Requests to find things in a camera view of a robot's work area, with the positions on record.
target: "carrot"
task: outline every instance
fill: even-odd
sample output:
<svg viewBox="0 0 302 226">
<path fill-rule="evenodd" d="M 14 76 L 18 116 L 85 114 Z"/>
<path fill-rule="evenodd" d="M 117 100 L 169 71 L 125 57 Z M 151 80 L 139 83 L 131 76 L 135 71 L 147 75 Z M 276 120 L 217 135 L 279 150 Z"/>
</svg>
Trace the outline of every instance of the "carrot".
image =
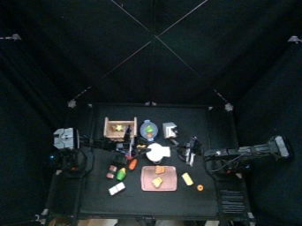
<svg viewBox="0 0 302 226">
<path fill-rule="evenodd" d="M 135 170 L 135 168 L 136 168 L 136 159 L 133 159 L 133 160 L 129 162 L 128 168 L 129 168 L 131 170 Z"/>
</svg>

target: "wooden box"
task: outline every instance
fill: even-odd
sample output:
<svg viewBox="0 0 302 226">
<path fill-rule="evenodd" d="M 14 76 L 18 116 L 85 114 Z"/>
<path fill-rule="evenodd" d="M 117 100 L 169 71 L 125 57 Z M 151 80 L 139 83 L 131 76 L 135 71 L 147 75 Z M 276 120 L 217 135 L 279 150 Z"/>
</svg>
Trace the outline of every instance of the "wooden box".
<svg viewBox="0 0 302 226">
<path fill-rule="evenodd" d="M 133 121 L 109 121 L 105 117 L 104 137 L 123 141 L 128 126 L 131 126 L 129 138 L 133 138 L 136 136 L 136 117 Z"/>
</svg>

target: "green object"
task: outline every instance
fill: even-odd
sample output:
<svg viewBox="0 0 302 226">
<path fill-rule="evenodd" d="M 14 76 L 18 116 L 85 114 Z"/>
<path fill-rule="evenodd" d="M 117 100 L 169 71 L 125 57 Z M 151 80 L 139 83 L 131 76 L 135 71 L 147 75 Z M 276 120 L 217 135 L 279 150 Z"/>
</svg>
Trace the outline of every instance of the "green object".
<svg viewBox="0 0 302 226">
<path fill-rule="evenodd" d="M 121 168 L 121 169 L 117 171 L 116 179 L 117 179 L 119 181 L 121 181 L 124 178 L 125 178 L 125 168 Z"/>
<path fill-rule="evenodd" d="M 145 132 L 152 132 L 152 131 L 153 131 L 152 126 L 148 125 L 148 126 L 145 127 Z"/>
</svg>

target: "white cup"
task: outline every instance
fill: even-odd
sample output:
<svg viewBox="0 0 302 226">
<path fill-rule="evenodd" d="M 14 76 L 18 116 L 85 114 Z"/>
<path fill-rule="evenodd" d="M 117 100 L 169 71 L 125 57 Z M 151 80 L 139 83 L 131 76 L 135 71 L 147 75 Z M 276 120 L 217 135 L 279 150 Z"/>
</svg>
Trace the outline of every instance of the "white cup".
<svg viewBox="0 0 302 226">
<path fill-rule="evenodd" d="M 151 151 L 145 153 L 145 156 L 153 164 L 159 164 L 163 157 L 171 156 L 169 147 L 163 147 L 161 145 L 153 143 L 147 148 L 149 148 Z"/>
</svg>

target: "wooden tray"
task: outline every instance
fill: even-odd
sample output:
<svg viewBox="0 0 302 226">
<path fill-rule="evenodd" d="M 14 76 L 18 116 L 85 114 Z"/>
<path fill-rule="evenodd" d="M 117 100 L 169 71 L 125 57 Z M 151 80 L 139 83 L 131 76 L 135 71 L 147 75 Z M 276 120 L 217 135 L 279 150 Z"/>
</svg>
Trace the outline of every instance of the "wooden tray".
<svg viewBox="0 0 302 226">
<path fill-rule="evenodd" d="M 159 188 L 155 188 L 152 180 L 160 177 L 163 183 Z M 141 190 L 149 192 L 169 192 L 176 190 L 176 168 L 165 166 L 165 172 L 156 174 L 156 166 L 144 166 L 141 169 Z"/>
<path fill-rule="evenodd" d="M 115 131 L 112 126 L 121 125 L 123 131 Z M 109 138 L 111 140 L 123 141 L 125 135 L 125 129 L 131 126 L 131 134 L 129 138 L 136 136 L 136 117 L 133 121 L 109 121 L 105 117 L 105 126 L 104 126 L 104 137 Z"/>
</svg>

